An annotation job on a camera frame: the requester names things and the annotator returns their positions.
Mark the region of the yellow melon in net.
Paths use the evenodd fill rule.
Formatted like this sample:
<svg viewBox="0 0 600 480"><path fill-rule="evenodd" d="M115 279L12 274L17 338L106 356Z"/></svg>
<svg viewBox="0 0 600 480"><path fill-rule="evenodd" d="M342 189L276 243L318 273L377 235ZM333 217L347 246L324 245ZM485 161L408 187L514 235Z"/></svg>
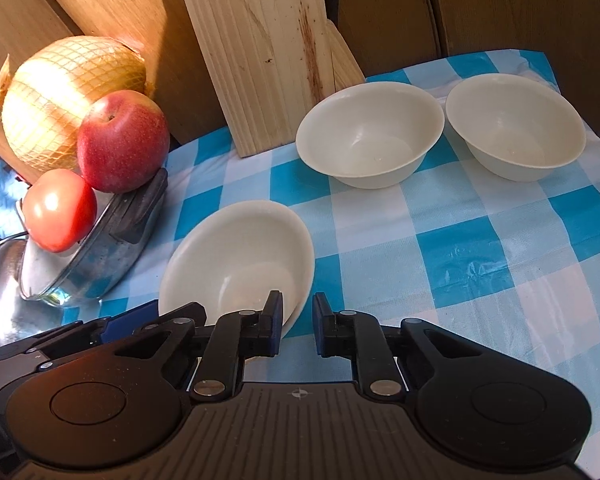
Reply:
<svg viewBox="0 0 600 480"><path fill-rule="evenodd" d="M92 104L111 92L145 90L144 59L122 42L70 36L16 70L0 70L0 124L19 160L38 171L76 168L76 132Z"/></svg>

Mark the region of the blue white checkered tablecloth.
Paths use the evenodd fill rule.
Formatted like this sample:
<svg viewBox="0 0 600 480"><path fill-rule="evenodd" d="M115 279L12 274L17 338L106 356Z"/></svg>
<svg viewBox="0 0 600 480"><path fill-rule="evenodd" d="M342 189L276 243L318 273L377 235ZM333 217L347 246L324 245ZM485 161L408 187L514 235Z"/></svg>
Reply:
<svg viewBox="0 0 600 480"><path fill-rule="evenodd" d="M318 174L293 145L240 158L226 129L169 156L154 235L102 301L65 322L114 316L155 299L164 267L201 220L243 200L274 200L308 227L312 288L334 309L387 325L424 318L566 378L593 427L581 468L600 478L600 139L573 164L518 183L485 170L446 129L402 183L362 191Z"/></svg>

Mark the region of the red tomato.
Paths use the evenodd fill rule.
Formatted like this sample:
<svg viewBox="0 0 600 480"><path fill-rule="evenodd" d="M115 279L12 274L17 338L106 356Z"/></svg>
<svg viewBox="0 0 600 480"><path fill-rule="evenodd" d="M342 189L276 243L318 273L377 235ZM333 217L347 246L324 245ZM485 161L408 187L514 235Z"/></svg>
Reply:
<svg viewBox="0 0 600 480"><path fill-rule="evenodd" d="M24 227L48 252L65 252L94 226L97 200L86 181L68 169L46 171L22 202Z"/></svg>

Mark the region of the steel kettle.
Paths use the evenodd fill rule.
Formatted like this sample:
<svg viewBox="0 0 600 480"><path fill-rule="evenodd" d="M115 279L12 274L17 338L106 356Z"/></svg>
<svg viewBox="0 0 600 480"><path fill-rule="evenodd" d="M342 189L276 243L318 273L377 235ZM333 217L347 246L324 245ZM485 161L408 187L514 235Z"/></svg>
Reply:
<svg viewBox="0 0 600 480"><path fill-rule="evenodd" d="M62 323L61 310L20 295L20 266L26 244L23 233L0 240L0 347Z"/></svg>

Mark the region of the steel pot with lid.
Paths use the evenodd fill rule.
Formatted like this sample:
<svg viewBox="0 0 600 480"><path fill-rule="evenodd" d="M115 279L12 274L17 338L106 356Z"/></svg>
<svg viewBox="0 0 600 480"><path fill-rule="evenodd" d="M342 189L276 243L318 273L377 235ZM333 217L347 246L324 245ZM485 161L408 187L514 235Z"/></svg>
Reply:
<svg viewBox="0 0 600 480"><path fill-rule="evenodd" d="M161 168L132 192L97 191L97 218L90 234L65 252L46 252L29 240L20 266L21 297L56 308L102 298L146 247L167 187L168 172Z"/></svg>

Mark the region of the wooden knife block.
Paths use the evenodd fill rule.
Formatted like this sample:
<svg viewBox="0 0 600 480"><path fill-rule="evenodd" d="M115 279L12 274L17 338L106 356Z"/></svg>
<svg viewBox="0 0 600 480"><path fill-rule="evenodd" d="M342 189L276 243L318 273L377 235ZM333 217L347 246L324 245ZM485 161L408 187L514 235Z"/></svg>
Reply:
<svg viewBox="0 0 600 480"><path fill-rule="evenodd" d="M294 142L303 117L364 75L325 0L184 0L237 154Z"/></svg>

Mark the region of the cream bowl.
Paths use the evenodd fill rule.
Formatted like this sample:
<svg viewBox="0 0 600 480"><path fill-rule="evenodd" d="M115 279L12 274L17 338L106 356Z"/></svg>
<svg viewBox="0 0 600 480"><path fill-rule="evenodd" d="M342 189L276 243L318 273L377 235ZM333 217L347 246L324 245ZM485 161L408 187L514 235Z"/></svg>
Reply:
<svg viewBox="0 0 600 480"><path fill-rule="evenodd" d="M446 98L445 115L475 159L511 181L539 181L585 149L576 109L554 89L523 76L465 79Z"/></svg>
<svg viewBox="0 0 600 480"><path fill-rule="evenodd" d="M262 309L278 290L286 334L308 300L314 270L312 238L298 214L272 200L245 200L202 220L181 241L163 273L158 312L196 301L212 325L230 312Z"/></svg>
<svg viewBox="0 0 600 480"><path fill-rule="evenodd" d="M311 169L352 188L378 190L404 181L442 136L441 104L395 81L340 90L315 105L297 130L296 148Z"/></svg>

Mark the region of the red apple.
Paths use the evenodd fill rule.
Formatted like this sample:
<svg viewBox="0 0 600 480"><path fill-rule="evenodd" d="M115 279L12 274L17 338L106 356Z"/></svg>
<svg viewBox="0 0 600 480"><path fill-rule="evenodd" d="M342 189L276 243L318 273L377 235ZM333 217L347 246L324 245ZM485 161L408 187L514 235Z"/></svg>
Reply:
<svg viewBox="0 0 600 480"><path fill-rule="evenodd" d="M78 164L97 191L122 194L139 188L162 166L170 148L166 116L148 96L118 90L88 110L78 129Z"/></svg>

